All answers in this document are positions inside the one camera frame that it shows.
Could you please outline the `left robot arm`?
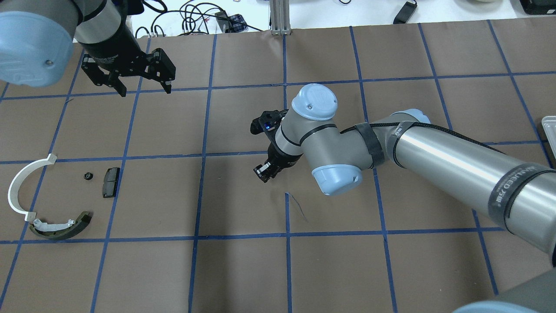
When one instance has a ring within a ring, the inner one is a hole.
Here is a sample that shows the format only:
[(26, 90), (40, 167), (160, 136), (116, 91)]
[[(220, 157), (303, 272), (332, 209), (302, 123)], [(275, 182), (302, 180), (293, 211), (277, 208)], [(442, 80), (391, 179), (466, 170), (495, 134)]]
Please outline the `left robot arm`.
[(175, 65), (161, 48), (144, 52), (127, 17), (145, 0), (3, 0), (0, 5), (0, 76), (6, 83), (48, 87), (64, 74), (73, 41), (85, 50), (81, 69), (97, 86), (125, 97), (121, 77), (143, 77), (171, 93)]

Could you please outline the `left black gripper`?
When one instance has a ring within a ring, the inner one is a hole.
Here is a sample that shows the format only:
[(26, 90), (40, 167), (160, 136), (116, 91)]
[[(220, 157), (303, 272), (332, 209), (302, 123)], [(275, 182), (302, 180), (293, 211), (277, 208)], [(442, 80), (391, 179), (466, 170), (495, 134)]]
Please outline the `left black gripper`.
[(175, 65), (164, 49), (145, 53), (129, 30), (117, 30), (111, 37), (98, 41), (81, 36), (85, 49), (81, 69), (97, 86), (106, 85), (126, 97), (127, 88), (120, 77), (143, 77), (161, 84), (171, 94)]

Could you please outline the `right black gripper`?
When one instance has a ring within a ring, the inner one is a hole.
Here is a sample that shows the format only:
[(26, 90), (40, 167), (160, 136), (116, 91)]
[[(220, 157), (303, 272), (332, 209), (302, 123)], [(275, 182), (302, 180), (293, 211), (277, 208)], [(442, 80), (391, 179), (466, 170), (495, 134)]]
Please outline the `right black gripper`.
[(282, 169), (294, 166), (302, 156), (302, 153), (296, 151), (293, 153), (283, 151), (276, 141), (276, 135), (281, 134), (281, 121), (286, 113), (288, 110), (263, 111), (262, 115), (254, 118), (250, 125), (250, 132), (253, 135), (264, 133), (270, 140), (265, 163), (254, 167), (254, 173), (264, 183), (271, 178), (274, 179)]

